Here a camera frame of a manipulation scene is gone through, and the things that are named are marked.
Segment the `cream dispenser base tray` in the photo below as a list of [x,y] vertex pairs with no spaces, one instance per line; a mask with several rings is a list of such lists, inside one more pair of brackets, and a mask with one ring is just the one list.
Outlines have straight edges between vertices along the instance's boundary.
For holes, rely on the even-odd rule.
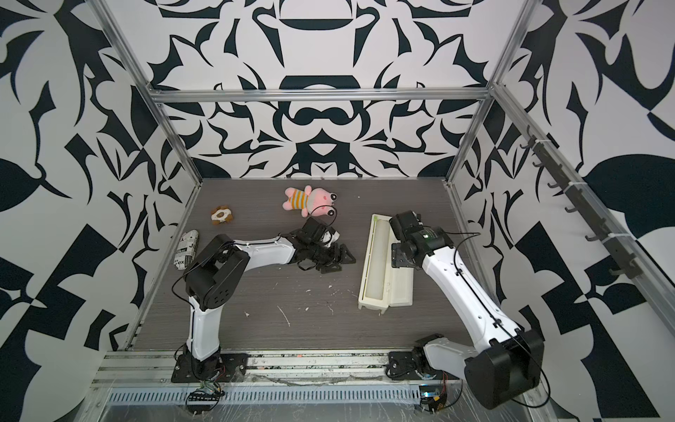
[[387,268],[390,266],[390,217],[373,214],[358,296],[359,309],[381,315],[390,307]]

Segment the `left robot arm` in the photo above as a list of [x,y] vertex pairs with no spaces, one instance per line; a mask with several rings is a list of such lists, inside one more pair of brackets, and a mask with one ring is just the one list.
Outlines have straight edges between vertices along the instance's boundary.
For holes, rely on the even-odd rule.
[[310,217],[302,228],[263,240],[235,240],[218,235],[184,271],[191,308],[186,347],[197,362],[220,353],[221,313],[245,273],[262,267],[296,265],[302,271],[339,272],[356,258],[339,242],[332,226]]

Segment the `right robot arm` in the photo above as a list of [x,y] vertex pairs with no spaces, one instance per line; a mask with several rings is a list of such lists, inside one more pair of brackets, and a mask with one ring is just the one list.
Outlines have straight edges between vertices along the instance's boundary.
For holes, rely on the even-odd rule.
[[458,244],[440,227],[424,225],[406,211],[390,219],[396,238],[391,265],[424,271],[441,289],[464,323],[471,346],[430,336],[417,348],[424,369],[464,381],[486,409],[539,386],[543,375],[544,341],[524,331],[490,298],[464,265]]

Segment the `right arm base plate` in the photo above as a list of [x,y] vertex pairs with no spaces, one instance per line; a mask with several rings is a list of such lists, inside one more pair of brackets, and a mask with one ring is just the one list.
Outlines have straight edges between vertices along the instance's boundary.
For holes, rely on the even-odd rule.
[[417,349],[389,352],[385,376],[393,381],[441,381],[443,376],[449,381],[459,381],[456,376],[432,369]]

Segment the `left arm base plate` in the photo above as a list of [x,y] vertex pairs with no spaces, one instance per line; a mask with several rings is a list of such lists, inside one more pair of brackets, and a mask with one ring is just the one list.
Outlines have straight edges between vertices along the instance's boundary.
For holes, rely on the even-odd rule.
[[177,384],[209,381],[217,383],[238,383],[247,372],[249,355],[247,353],[221,353],[201,362],[191,353],[182,353],[177,357],[171,382]]

